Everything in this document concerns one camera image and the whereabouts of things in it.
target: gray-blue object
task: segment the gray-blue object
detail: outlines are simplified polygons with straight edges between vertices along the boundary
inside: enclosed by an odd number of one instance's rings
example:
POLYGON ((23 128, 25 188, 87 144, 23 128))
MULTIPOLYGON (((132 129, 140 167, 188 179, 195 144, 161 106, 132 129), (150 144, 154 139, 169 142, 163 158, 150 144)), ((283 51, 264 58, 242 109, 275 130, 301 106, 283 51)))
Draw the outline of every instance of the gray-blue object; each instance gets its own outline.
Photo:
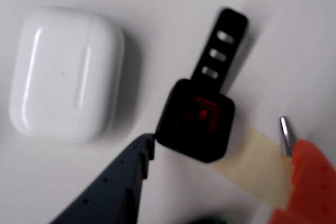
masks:
POLYGON ((51 224, 134 224, 142 180, 154 159, 154 136, 134 140, 51 224))

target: airpods case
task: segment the airpods case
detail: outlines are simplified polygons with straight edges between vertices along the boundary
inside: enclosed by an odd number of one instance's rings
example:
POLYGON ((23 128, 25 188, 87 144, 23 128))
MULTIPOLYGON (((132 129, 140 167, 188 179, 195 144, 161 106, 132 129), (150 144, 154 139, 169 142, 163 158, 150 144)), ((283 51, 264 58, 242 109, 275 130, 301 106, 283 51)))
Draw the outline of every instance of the airpods case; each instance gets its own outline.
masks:
POLYGON ((113 121, 124 52, 121 30, 85 10, 47 7, 24 22, 9 114, 24 135, 80 143, 113 121))

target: black watch strap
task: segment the black watch strap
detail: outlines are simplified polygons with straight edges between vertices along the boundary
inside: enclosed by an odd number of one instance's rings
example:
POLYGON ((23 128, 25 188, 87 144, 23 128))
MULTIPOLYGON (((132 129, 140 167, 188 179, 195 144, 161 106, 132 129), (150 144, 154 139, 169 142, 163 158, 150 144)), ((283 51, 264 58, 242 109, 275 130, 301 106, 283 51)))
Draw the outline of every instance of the black watch strap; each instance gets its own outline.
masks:
POLYGON ((202 88, 219 91, 240 45, 247 18, 232 9, 221 11, 191 81, 202 88))

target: silver metal tip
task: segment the silver metal tip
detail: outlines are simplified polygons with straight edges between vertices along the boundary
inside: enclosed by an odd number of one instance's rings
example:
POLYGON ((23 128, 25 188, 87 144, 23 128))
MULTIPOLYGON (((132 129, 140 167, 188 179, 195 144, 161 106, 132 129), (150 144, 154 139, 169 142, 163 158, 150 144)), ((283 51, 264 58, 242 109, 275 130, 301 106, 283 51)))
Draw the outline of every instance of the silver metal tip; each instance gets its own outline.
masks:
POLYGON ((288 119, 285 116, 281 116, 279 121, 281 135, 281 153, 285 157, 290 157, 292 156, 296 137, 294 135, 292 127, 288 122, 288 119))

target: orange clip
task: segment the orange clip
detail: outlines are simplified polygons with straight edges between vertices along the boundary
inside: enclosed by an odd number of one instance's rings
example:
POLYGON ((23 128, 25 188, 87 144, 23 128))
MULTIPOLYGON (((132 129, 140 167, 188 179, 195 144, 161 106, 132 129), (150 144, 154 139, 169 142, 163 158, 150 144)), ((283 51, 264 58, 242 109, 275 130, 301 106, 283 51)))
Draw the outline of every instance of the orange clip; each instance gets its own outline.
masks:
POLYGON ((298 140, 292 155, 292 192, 287 209, 276 209, 269 224, 335 224, 336 171, 322 152, 298 140))

